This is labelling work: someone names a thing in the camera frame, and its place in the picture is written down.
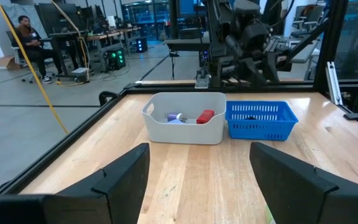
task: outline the man sitting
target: man sitting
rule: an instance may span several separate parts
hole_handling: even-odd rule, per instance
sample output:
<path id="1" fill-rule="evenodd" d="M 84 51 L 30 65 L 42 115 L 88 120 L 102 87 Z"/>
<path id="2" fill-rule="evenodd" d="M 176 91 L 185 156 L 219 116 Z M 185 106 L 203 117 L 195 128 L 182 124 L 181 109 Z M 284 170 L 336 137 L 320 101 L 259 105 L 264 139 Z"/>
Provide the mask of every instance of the man sitting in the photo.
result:
<path id="1" fill-rule="evenodd" d="M 45 68 L 45 59 L 53 58 L 53 62 L 58 70 L 58 74 L 62 75 L 62 64 L 60 63 L 58 54 L 54 50 L 43 49 L 41 47 L 38 32 L 31 27 L 30 19 L 27 16 L 19 16 L 20 25 L 15 29 L 23 48 L 31 62 L 37 63 L 39 72 L 42 76 L 43 83 L 52 83 L 52 79 L 47 76 Z"/>

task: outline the blue plastic basket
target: blue plastic basket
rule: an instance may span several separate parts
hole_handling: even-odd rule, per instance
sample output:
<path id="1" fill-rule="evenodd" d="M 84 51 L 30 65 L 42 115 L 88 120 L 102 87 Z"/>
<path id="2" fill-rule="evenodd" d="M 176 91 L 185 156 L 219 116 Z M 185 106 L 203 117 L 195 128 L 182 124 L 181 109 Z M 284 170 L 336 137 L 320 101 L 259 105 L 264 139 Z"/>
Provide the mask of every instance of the blue plastic basket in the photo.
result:
<path id="1" fill-rule="evenodd" d="M 284 101 L 227 101 L 230 137 L 285 141 L 298 119 Z"/>

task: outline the dark jacket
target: dark jacket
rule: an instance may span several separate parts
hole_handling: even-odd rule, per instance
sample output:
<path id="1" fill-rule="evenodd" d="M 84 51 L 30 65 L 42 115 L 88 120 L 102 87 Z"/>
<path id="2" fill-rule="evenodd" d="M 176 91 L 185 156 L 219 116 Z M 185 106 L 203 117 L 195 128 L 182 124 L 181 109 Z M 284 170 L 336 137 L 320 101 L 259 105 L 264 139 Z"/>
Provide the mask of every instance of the dark jacket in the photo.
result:
<path id="1" fill-rule="evenodd" d="M 41 45 L 40 46 L 27 46 L 25 44 L 25 43 L 31 42 L 32 40 L 39 41 L 41 39 L 41 36 L 39 36 L 38 32 L 34 28 L 31 27 L 30 29 L 28 29 L 23 26 L 18 26 L 17 28 L 15 28 L 15 32 L 25 49 L 37 50 L 37 49 L 42 48 Z"/>

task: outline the white plastic bin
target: white plastic bin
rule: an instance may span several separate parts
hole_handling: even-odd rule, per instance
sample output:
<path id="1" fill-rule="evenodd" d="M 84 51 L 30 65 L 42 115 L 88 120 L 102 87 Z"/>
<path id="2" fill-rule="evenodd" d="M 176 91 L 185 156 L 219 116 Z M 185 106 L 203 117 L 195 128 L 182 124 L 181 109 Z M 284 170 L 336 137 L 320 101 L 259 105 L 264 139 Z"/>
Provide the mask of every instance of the white plastic bin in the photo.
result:
<path id="1" fill-rule="evenodd" d="M 204 110 L 215 111 L 215 116 L 206 124 L 197 124 Z M 169 113 L 182 113 L 186 123 L 167 123 Z M 151 141 L 219 144 L 223 138 L 226 96 L 222 93 L 157 93 L 143 107 L 142 114 Z"/>

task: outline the sneaker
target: sneaker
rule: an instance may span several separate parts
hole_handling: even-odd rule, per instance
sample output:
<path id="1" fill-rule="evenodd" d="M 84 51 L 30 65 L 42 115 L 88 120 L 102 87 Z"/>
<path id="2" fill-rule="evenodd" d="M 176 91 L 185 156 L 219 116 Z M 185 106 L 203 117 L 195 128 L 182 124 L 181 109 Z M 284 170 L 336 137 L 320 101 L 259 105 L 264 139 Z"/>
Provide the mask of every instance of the sneaker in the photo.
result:
<path id="1" fill-rule="evenodd" d="M 49 83 L 52 83 L 52 79 L 50 77 L 45 77 L 43 80 L 42 80 L 43 83 L 45 84 L 49 84 Z"/>

